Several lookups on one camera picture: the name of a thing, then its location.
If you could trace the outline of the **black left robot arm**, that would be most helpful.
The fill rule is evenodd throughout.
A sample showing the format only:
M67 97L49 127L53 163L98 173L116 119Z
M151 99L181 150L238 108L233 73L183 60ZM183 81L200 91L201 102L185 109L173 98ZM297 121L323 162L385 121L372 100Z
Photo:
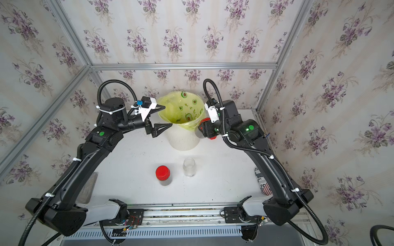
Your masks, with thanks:
M76 157L59 180L41 198L31 198L26 204L25 208L32 218L22 233L18 243L20 246L25 245L36 221L55 230L56 236L70 236L85 225L95 222L102 224L105 220L119 225L127 222L130 216L127 204L118 199L110 199L101 206L91 208L77 206L76 199L98 165L114 150L124 134L145 129L148 135L157 137L172 124L151 123L150 116L165 109L153 97L135 99L130 111L126 110L120 97L102 102L103 89L113 83L126 87L133 97L136 96L133 89L120 80L107 80L98 87L96 126L85 142L77 147Z

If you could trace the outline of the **green avocado print bag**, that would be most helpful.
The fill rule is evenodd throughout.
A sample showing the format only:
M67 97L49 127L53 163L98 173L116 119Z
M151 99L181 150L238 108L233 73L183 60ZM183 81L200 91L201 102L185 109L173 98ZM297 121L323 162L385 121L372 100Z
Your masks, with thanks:
M202 98L186 91L173 91L157 99L165 109L159 112L161 119L185 130L194 131L199 123L206 118Z

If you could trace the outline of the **glass tea jar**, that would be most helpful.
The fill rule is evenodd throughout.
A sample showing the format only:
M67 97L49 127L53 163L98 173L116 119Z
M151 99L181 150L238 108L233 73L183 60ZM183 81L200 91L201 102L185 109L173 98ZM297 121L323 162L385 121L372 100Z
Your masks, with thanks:
M187 177L193 177L196 174L196 162L192 158L186 158L183 162L184 174Z

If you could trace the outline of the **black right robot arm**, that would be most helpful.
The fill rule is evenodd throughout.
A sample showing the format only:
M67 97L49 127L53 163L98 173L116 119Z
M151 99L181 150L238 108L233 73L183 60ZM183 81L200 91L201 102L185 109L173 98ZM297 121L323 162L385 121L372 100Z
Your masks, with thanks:
M308 205L314 197L312 192L301 188L291 178L273 153L268 144L267 135L258 123L254 120L243 121L235 102L222 100L213 80L204 80L205 93L208 92L207 84L213 86L217 99L208 98L205 109L209 118L200 122L198 130L205 138L213 139L221 136L228 147L245 152L267 181L272 192L272 197L265 201L253 199L251 196L243 199L239 203L241 219L264 216L279 226L288 223L309 241L322 246L327 245L327 232L318 216ZM305 208L315 221L321 231L322 239L314 238L292 222L301 208Z

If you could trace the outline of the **red lid jar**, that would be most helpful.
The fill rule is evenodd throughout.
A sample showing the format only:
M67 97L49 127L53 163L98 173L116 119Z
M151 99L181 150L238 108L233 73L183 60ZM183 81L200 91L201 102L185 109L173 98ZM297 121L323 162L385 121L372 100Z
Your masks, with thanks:
M163 186L168 186L172 182L170 169L167 166L159 166L156 169L156 178Z
M203 135L203 128L202 128L202 124L203 124L204 122L206 122L206 121L209 121L209 122L210 122L210 118L206 117L206 118L202 119L202 120L200 121L199 125L198 125L198 126L196 127L196 129L195 129L195 135L196 135L198 138L200 138L200 139L206 138L206 137Z

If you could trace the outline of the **aluminium frame bars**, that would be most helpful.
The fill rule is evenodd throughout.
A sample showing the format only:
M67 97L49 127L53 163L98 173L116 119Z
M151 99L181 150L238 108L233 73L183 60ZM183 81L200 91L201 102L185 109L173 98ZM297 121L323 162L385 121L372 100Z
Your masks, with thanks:
M294 22L290 28L287 40L281 49L278 60L275 62L247 62L247 63L133 63L133 64L102 64L97 65L89 58L85 48L83 48L81 41L77 37L77 33L72 26L71 20L66 14L64 7L60 1L48 1L49 8L52 10L60 27L70 40L71 44L76 48L77 54L82 58L85 66L78 72L77 75L68 83L67 87L63 89L42 115L35 120L33 125L24 133L21 140L13 147L7 155L1 160L1 178L4 178L18 157L29 148L32 142L37 138L39 132L46 126L47 122L57 114L60 108L65 103L66 99L72 92L83 82L88 76L92 76L97 85L102 83L99 78L99 71L118 71L118 70L186 70L186 69L199 69L199 70L217 70L217 69L272 69L278 72L279 68L284 65L287 55L297 39L298 34L302 29L309 10L313 1L302 1L301 6L296 14Z

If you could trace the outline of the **printed paper scrap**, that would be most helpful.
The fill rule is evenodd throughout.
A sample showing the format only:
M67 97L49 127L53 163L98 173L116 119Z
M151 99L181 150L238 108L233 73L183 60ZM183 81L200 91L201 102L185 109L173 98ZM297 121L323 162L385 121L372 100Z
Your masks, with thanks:
M266 196L272 196L273 193L270 189L270 186L269 186L268 182L265 180L265 178L263 177L260 170L258 168L255 168L254 173L257 178L257 182L260 187L261 193Z

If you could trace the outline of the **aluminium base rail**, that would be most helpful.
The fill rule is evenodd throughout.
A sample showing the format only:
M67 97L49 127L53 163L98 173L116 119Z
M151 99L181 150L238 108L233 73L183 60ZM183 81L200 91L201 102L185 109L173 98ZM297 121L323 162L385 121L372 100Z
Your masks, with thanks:
M129 238L195 238L241 236L246 241L257 237L259 226L273 225L267 216L242 218L234 203L224 204L124 204L120 212L126 219L105 220L87 216L80 223L67 219L60 233L74 238L110 238L121 243Z

